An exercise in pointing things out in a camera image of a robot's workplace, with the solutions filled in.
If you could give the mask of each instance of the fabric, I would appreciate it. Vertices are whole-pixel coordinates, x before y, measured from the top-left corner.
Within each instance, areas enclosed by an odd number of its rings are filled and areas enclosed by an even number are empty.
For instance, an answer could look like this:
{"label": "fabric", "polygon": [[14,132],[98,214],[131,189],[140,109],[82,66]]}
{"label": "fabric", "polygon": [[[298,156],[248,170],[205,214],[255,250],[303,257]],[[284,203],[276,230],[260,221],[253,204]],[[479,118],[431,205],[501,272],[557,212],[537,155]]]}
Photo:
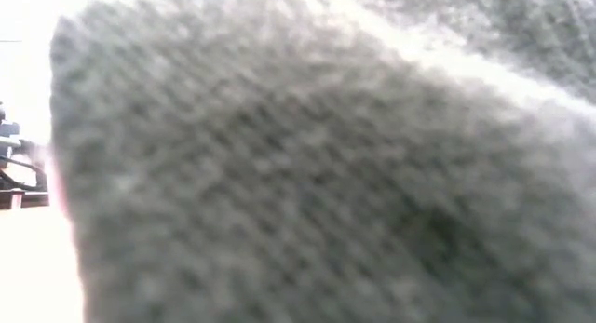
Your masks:
{"label": "fabric", "polygon": [[52,138],[87,322],[593,322],[593,4],[65,16]]}

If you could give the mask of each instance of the gray sweater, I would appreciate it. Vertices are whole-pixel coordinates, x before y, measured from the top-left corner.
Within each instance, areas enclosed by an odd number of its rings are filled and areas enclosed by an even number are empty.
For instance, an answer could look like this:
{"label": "gray sweater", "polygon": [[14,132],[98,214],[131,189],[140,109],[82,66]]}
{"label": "gray sweater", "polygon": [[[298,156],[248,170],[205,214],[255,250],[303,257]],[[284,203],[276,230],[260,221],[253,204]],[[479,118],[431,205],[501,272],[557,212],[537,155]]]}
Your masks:
{"label": "gray sweater", "polygon": [[594,0],[64,17],[88,323],[596,320]]}

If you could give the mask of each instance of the gray knit fabric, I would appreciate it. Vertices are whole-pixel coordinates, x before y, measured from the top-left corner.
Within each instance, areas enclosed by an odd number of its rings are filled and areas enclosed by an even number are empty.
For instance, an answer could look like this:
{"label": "gray knit fabric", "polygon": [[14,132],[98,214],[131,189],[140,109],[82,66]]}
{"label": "gray knit fabric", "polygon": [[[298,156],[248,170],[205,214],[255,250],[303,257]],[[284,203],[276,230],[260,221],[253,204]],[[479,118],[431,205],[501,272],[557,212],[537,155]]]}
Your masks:
{"label": "gray knit fabric", "polygon": [[87,322],[594,322],[593,3],[65,17],[53,141]]}

